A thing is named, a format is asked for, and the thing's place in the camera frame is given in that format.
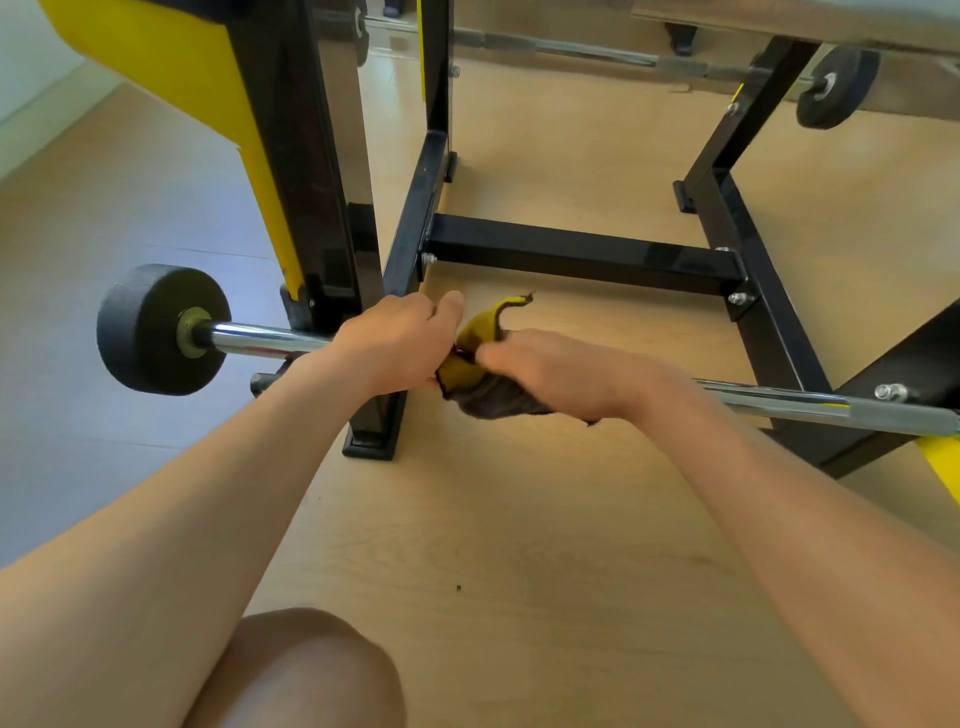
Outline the person's left hand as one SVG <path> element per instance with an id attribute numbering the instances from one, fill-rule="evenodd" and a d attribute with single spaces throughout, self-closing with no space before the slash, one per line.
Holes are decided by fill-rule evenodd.
<path id="1" fill-rule="evenodd" d="M 320 353 L 324 376 L 345 383 L 356 397 L 427 383 L 448 357 L 437 356 L 430 346 L 430 318 L 437 303 L 423 293 L 384 297 L 343 324 Z"/>

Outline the person's right hand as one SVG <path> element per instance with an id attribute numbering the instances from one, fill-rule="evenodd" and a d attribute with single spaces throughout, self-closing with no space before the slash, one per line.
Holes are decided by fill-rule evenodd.
<path id="1" fill-rule="evenodd" d="M 540 331 L 524 328 L 522 331 Z M 587 423 L 637 424 L 644 407 L 678 372 L 648 355 L 542 330 L 542 383 L 527 391 L 551 410 Z"/>

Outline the yellow and grey cleaning cloth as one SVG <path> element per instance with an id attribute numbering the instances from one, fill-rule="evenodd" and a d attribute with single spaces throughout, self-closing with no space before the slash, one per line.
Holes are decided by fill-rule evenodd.
<path id="1" fill-rule="evenodd" d="M 501 324 L 503 313 L 527 307 L 533 301 L 531 293 L 503 298 L 462 326 L 450 355 L 435 372 L 445 400 L 457 404 L 464 414 L 486 421 L 560 414 L 518 383 L 485 370 L 475 360 L 482 344 L 502 341 L 511 332 Z"/>

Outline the chrome barbell bar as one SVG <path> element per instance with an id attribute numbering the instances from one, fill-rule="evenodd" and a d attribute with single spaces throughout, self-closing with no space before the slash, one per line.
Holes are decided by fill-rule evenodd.
<path id="1" fill-rule="evenodd" d="M 182 316 L 177 342 L 183 351 L 293 358 L 330 345 L 330 339 L 289 329 Z M 728 407 L 769 419 L 810 422 L 860 431 L 931 438 L 960 438 L 960 414 L 940 407 L 841 394 L 818 394 L 697 379 Z"/>

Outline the person's left forearm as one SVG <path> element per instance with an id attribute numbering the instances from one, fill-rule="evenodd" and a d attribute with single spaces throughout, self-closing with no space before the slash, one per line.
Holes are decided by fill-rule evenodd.
<path id="1" fill-rule="evenodd" d="M 0 570 L 0 728 L 172 728 L 348 418 L 335 346 L 113 503 Z"/>

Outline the person's right forearm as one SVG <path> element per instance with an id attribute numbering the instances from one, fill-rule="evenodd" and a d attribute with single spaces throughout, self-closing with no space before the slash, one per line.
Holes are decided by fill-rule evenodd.
<path id="1" fill-rule="evenodd" d="M 960 728 L 960 555 L 630 355 L 630 420 L 669 458 L 865 728 Z"/>

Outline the thin steel barbell bar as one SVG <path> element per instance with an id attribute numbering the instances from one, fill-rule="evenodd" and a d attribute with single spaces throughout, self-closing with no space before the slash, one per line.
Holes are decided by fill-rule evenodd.
<path id="1" fill-rule="evenodd" d="M 462 47 L 469 51 L 505 54 L 512 61 L 523 58 L 537 61 L 565 59 L 591 62 L 650 71 L 655 75 L 679 81 L 741 84 L 748 81 L 766 81 L 772 74 L 771 69 L 759 65 L 736 67 L 683 56 L 647 54 L 572 41 L 462 27 L 454 27 L 451 31 L 451 39 L 455 47 Z"/>

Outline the black round weight plate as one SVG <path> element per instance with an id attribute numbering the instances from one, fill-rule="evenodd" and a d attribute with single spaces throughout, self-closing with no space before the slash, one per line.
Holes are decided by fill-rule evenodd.
<path id="1" fill-rule="evenodd" d="M 150 263 L 131 269 L 104 297 L 96 324 L 102 363 L 136 392 L 187 396 L 206 387 L 226 356 L 194 341 L 205 321 L 226 322 L 232 310 L 207 273 Z"/>
<path id="2" fill-rule="evenodd" d="M 826 131 L 847 121 L 869 94 L 881 64 L 882 55 L 877 51 L 832 48 L 814 67 L 810 87 L 798 97 L 798 125 Z"/>

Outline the yellow padded bench board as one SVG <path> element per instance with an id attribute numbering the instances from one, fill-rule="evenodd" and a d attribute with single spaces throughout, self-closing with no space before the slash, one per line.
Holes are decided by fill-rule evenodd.
<path id="1" fill-rule="evenodd" d="M 293 301 L 306 278 L 226 23 L 150 0 L 38 0 L 78 54 L 233 143 Z"/>

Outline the person's knee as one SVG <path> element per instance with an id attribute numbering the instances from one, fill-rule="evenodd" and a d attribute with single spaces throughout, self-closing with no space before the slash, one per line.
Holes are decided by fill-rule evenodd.
<path id="1" fill-rule="evenodd" d="M 407 728 L 397 666 L 314 608 L 242 618 L 182 728 Z"/>

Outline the grey bench top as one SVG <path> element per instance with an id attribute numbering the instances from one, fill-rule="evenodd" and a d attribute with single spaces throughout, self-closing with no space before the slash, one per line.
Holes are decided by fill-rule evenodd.
<path id="1" fill-rule="evenodd" d="M 632 0 L 640 18 L 877 51 L 876 109 L 960 123 L 960 0 Z"/>

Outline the black steel rack frame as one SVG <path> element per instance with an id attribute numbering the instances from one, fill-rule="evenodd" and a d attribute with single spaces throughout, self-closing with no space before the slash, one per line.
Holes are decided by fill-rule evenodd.
<path id="1" fill-rule="evenodd" d="M 334 334 L 349 314 L 384 293 L 413 290 L 426 274 L 420 253 L 441 261 L 585 281 L 724 298 L 744 291 L 747 306 L 726 302 L 757 386 L 875 399 L 882 383 L 902 383 L 906 404 L 960 414 L 960 300 L 942 310 L 870 367 L 831 390 L 790 302 L 732 170 L 786 98 L 788 88 L 823 44 L 773 35 L 752 66 L 766 80 L 742 82 L 722 122 L 684 179 L 674 183 L 678 208 L 702 224 L 709 248 L 509 224 L 438 212 L 452 181 L 450 111 L 453 0 L 417 0 L 427 130 L 390 248 L 376 273 L 374 210 L 349 198 L 346 140 L 332 112 L 346 93 L 324 52 L 355 50 L 364 33 L 360 0 L 229 0 L 224 21 L 233 44 L 306 284 L 303 301 L 285 291 L 294 332 Z M 773 439 L 835 477 L 894 451 L 913 435 L 770 418 Z"/>

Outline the yellow frame piece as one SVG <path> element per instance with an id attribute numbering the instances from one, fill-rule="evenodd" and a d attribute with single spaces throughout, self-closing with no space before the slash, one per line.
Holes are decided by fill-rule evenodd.
<path id="1" fill-rule="evenodd" d="M 916 445 L 943 487 L 960 506 L 960 436 L 918 438 Z"/>

